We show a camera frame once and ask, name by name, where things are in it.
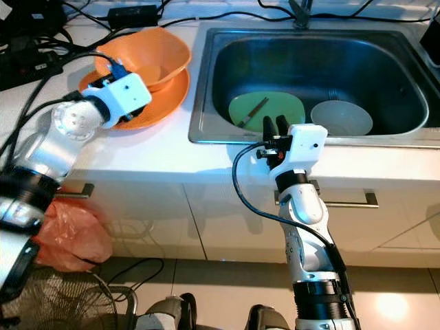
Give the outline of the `wooden handled table knife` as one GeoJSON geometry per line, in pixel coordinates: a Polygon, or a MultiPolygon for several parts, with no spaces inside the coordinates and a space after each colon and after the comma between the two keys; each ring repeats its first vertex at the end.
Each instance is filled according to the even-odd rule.
{"type": "Polygon", "coordinates": [[[268,101],[268,97],[264,97],[263,100],[258,102],[254,108],[242,119],[239,123],[239,128],[244,128],[245,125],[248,125],[248,122],[251,122],[251,119],[254,118],[255,114],[258,113],[258,110],[261,110],[261,107],[264,106],[268,101]]]}

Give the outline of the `orange plastic plate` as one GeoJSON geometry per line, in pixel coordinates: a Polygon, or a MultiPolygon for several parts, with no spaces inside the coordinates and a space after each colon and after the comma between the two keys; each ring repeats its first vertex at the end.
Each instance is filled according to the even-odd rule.
{"type": "MultiPolygon", "coordinates": [[[[189,74],[185,70],[170,80],[163,89],[151,92],[152,101],[143,108],[151,108],[153,125],[169,116],[185,100],[188,94],[189,74]]],[[[53,121],[59,128],[66,127],[74,130],[94,130],[102,126],[103,118],[100,110],[100,101],[80,100],[71,106],[57,107],[53,110],[53,121]]],[[[120,121],[114,127],[120,129],[120,121]]]]}

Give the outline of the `orange plastic bowl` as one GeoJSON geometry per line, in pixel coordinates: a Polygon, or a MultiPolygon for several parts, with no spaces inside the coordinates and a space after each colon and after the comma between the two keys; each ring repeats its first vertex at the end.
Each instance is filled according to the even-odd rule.
{"type": "Polygon", "coordinates": [[[97,50],[141,76],[151,92],[166,88],[192,59],[186,42],[162,27],[120,36],[97,50]]]}

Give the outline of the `white kitchen cabinet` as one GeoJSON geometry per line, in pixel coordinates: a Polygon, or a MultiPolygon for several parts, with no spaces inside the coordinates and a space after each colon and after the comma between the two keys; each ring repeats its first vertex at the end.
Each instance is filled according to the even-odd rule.
{"type": "MultiPolygon", "coordinates": [[[[106,217],[113,254],[182,260],[283,262],[280,224],[248,210],[229,174],[207,182],[70,180],[69,192],[95,186],[88,202],[106,217]]],[[[440,268],[440,182],[318,179],[324,201],[379,208],[328,208],[329,230],[349,266],[440,268]]]]}

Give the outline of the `green plate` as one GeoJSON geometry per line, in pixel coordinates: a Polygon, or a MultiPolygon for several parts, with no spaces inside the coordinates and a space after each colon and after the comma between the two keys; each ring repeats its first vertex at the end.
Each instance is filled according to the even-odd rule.
{"type": "Polygon", "coordinates": [[[273,120],[277,116],[284,116],[289,124],[306,123],[305,107],[302,101],[288,92],[279,91],[248,92],[233,98],[228,107],[230,122],[240,128],[239,123],[264,98],[267,98],[267,103],[252,116],[251,122],[245,124],[243,129],[262,133],[262,119],[265,116],[269,116],[273,120]]]}

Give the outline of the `grey bowl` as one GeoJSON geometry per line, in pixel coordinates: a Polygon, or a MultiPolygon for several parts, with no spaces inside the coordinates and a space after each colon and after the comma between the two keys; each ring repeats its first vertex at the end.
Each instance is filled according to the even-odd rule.
{"type": "Polygon", "coordinates": [[[364,108],[342,100],[318,103],[312,107],[310,117],[330,136],[363,136],[373,128],[373,120],[364,108]]]}

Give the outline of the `stainless steel sink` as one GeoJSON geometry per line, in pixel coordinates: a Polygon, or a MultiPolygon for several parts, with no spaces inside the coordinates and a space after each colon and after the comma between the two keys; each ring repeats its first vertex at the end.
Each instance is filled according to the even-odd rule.
{"type": "Polygon", "coordinates": [[[373,120],[364,136],[332,136],[339,146],[440,149],[440,69],[405,34],[389,30],[281,30],[207,27],[196,38],[199,68],[188,138],[195,144],[251,144],[260,132],[234,125],[232,99],[289,92],[307,112],[343,100],[373,120]]]}

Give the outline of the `black power adapter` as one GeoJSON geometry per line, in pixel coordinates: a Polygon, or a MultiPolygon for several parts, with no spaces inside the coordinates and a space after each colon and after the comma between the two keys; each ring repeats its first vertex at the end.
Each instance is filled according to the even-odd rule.
{"type": "Polygon", "coordinates": [[[107,24],[113,30],[156,26],[159,18],[157,4],[112,8],[106,16],[107,24]]]}

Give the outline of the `dark sink faucet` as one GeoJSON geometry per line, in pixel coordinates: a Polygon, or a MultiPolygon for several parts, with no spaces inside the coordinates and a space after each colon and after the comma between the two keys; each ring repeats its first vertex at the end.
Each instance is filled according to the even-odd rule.
{"type": "Polygon", "coordinates": [[[294,29],[307,30],[310,25],[312,0],[288,0],[294,16],[294,29]]]}

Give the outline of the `black power strip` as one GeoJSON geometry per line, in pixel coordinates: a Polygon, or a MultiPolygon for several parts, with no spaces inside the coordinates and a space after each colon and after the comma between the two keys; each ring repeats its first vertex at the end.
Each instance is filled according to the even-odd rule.
{"type": "Polygon", "coordinates": [[[54,51],[41,52],[34,47],[0,54],[0,91],[29,84],[63,73],[54,51]]]}

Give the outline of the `red plastic bag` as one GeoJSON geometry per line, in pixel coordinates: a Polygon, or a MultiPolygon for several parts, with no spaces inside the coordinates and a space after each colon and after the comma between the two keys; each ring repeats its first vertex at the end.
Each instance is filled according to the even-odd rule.
{"type": "Polygon", "coordinates": [[[54,199],[33,239],[40,246],[36,263],[59,272],[85,272],[113,254],[106,217],[82,200],[54,199]]]}

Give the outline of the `black electronic box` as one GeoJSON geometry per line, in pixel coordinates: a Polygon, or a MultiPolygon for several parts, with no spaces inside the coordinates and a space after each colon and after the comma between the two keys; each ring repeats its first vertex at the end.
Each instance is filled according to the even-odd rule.
{"type": "Polygon", "coordinates": [[[2,19],[0,36],[35,36],[38,32],[57,32],[67,22],[62,0],[2,0],[10,13],[2,19]]]}

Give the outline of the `robot right leg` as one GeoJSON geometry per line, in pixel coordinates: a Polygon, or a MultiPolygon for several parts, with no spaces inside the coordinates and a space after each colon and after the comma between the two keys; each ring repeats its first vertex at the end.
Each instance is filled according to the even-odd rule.
{"type": "Polygon", "coordinates": [[[290,326],[280,312],[266,305],[251,307],[244,330],[290,330],[290,326]]]}

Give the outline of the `robot leg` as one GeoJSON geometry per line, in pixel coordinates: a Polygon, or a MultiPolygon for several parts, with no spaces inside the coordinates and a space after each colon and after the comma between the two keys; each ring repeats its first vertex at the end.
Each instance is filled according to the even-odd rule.
{"type": "Polygon", "coordinates": [[[266,305],[251,307],[244,330],[290,330],[290,326],[280,312],[266,305]]]}
{"type": "Polygon", "coordinates": [[[196,318],[194,295],[167,296],[137,318],[134,330],[196,330],[196,318]]]}

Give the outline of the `robot left leg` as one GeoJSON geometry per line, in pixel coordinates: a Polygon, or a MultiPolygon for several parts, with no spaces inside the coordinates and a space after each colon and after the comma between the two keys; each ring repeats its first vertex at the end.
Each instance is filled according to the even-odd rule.
{"type": "Polygon", "coordinates": [[[137,318],[134,330],[196,330],[196,318],[194,295],[167,296],[137,318]]]}

